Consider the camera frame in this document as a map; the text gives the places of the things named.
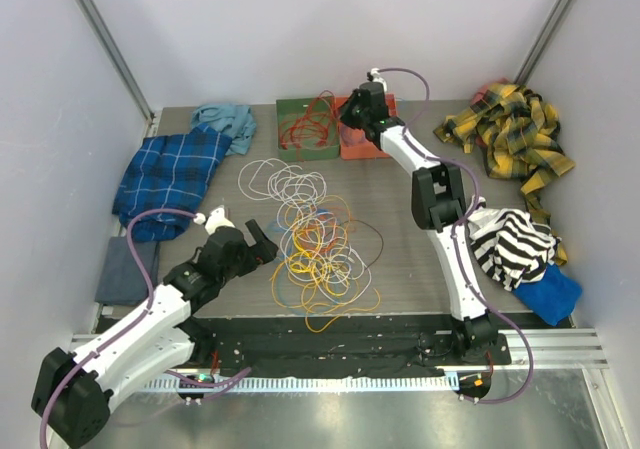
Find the tangled cable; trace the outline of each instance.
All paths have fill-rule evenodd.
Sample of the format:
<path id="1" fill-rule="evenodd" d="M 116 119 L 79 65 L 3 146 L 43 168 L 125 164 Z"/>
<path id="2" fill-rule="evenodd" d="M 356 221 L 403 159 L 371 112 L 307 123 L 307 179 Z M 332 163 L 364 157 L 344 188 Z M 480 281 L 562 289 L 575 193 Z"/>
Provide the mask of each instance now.
<path id="1" fill-rule="evenodd" d="M 242 176 L 249 168 L 255 171 L 243 187 Z M 258 189 L 256 179 L 265 171 L 270 171 L 266 187 Z M 377 295 L 374 306 L 351 306 L 371 288 L 371 270 L 349 244 L 352 221 L 349 206 L 341 197 L 327 195 L 322 174 L 304 173 L 300 166 L 288 165 L 279 159 L 259 160 L 240 170 L 238 188 L 251 200 L 272 199 L 281 203 L 276 221 L 284 231 L 280 239 L 283 261 L 271 277 L 271 293 L 276 304 L 303 309 L 305 324 L 315 333 L 324 331 L 346 313 L 373 311 L 380 305 L 380 293 L 373 289 Z M 276 285 L 284 268 L 288 279 L 302 289 L 299 304 L 285 303 L 277 294 Z M 310 324 L 311 315 L 333 317 L 316 329 Z"/>
<path id="2" fill-rule="evenodd" d="M 285 116 L 278 125 L 280 147 L 317 150 L 337 144 L 337 133 L 331 131 L 338 123 L 334 101 L 335 96 L 331 91 L 323 91 L 311 101 L 301 116 Z"/>

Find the green box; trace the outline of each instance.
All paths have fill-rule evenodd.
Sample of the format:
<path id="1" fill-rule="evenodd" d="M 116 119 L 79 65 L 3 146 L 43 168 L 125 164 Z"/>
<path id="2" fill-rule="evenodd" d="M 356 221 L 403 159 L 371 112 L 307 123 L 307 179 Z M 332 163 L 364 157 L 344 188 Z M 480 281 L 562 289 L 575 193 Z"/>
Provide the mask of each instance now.
<path id="1" fill-rule="evenodd" d="M 313 104 L 312 112 L 308 114 L 306 124 L 298 124 L 293 131 L 296 121 L 307 114 L 309 106 Z M 278 122 L 278 156 L 285 162 L 317 161 L 321 159 L 335 159 L 340 155 L 340 137 L 335 117 L 335 101 L 333 96 L 305 99 L 278 99 L 276 113 Z M 315 134 L 314 127 L 327 129 L 326 139 Z"/>

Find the striped shirt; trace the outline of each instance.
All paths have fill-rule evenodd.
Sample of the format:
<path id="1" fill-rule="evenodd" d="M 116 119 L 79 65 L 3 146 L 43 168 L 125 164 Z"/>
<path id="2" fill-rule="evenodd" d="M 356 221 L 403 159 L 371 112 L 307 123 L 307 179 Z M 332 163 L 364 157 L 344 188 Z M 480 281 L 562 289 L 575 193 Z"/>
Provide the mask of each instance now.
<path id="1" fill-rule="evenodd" d="M 480 208 L 468 226 L 478 264 L 507 291 L 541 280 L 560 242 L 549 226 L 534 223 L 531 214 L 518 209 Z"/>

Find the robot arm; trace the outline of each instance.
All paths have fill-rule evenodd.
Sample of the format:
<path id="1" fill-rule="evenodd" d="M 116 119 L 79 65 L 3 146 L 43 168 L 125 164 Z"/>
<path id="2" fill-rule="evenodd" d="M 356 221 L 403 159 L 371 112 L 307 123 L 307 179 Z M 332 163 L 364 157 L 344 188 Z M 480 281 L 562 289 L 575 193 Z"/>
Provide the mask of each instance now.
<path id="1" fill-rule="evenodd" d="M 193 314 L 216 298 L 229 280 L 276 257 L 277 246 L 254 220 L 247 222 L 256 241 L 253 246 L 226 219 L 224 208 L 216 209 L 206 220 L 198 215 L 196 222 L 204 224 L 207 242 L 156 287 L 151 307 L 144 301 L 75 353 L 57 348 L 44 358 L 31 402 L 40 416 L 60 381 L 87 356 L 99 354 L 67 384 L 47 421 L 71 448 L 95 437 L 113 411 L 158 374 L 186 362 L 204 365 L 216 341 Z M 143 313 L 140 322 L 127 331 Z M 101 350 L 113 338 L 116 340 Z"/>
<path id="2" fill-rule="evenodd" d="M 466 210 L 460 169 L 440 161 L 411 135 L 401 119 L 389 115 L 386 83 L 375 69 L 368 76 L 369 82 L 355 89 L 340 107 L 340 120 L 353 129 L 363 129 L 369 141 L 398 161 L 411 176 L 411 212 L 436 248 L 442 266 L 457 353 L 465 356 L 469 351 L 486 349 L 496 343 L 499 335 L 487 308 L 471 291 L 462 274 L 464 269 L 469 282 L 480 293 L 466 247 L 464 226 L 454 225 Z"/>

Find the yellow plaid cloth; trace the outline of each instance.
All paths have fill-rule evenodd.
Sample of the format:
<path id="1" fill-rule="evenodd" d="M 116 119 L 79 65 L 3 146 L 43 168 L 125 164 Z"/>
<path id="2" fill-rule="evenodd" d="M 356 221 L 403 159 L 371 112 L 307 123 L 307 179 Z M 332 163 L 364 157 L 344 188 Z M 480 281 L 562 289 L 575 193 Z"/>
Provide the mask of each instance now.
<path id="1" fill-rule="evenodd" d="M 482 99 L 457 116 L 447 116 L 434 132 L 467 154 L 480 136 L 487 146 L 489 177 L 523 181 L 520 192 L 533 220 L 549 224 L 551 215 L 540 204 L 540 190 L 575 166 L 556 142 L 560 123 L 551 104 L 524 86 L 494 83 Z M 556 260 L 567 260 L 562 246 Z"/>

